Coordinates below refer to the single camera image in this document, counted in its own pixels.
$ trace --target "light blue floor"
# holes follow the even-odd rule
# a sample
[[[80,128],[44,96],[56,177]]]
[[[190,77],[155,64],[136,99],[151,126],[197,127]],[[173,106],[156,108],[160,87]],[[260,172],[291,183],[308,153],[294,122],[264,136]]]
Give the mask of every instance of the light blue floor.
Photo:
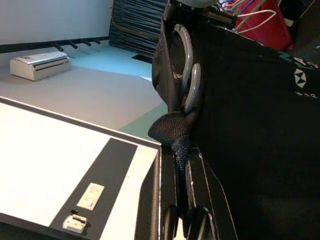
[[[151,78],[152,65],[132,57],[136,53],[112,46],[71,53],[74,66]]]

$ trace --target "black bag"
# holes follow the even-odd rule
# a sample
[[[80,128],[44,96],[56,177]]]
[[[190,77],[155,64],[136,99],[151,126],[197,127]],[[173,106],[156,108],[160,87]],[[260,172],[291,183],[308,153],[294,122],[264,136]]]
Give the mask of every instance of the black bag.
[[[193,63],[201,65],[188,114],[179,77],[185,52],[175,24],[188,30]],[[172,149],[182,174],[190,147],[199,148],[224,187],[239,239],[320,239],[316,64],[176,14],[162,23],[152,82],[168,114],[149,135]]]

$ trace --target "white wall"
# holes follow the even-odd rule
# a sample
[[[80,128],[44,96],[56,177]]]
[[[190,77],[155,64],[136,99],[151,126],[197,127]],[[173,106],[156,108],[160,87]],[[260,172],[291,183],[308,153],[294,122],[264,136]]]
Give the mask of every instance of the white wall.
[[[0,0],[0,45],[109,35],[113,0]],[[63,47],[65,52],[73,49]],[[39,49],[0,54],[0,66],[12,57],[56,51]]]

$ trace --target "white cable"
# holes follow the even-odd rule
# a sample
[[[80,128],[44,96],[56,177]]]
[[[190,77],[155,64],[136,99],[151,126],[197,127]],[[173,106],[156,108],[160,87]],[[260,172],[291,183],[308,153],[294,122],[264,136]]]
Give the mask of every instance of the white cable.
[[[255,12],[251,12],[251,13],[248,13],[248,14],[241,14],[241,15],[238,15],[238,17],[247,17],[247,16],[261,14],[261,13],[273,13],[273,14],[270,17],[268,17],[265,21],[260,23],[259,25],[254,26],[254,27],[249,28],[249,29],[246,29],[246,30],[243,30],[243,31],[238,31],[237,34],[243,34],[245,32],[251,31],[253,29],[257,29],[257,28],[261,27],[263,24],[267,23],[270,19],[272,19],[277,14],[275,11],[268,9],[268,10],[255,11]]]

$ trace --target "white switch plate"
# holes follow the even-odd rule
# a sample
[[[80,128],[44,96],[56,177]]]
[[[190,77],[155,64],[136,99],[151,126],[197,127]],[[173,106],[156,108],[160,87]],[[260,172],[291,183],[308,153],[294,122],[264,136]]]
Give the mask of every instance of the white switch plate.
[[[86,188],[84,194],[80,198],[80,201],[78,202],[77,206],[83,209],[93,211],[104,189],[104,186],[95,183],[90,183],[89,186]]]

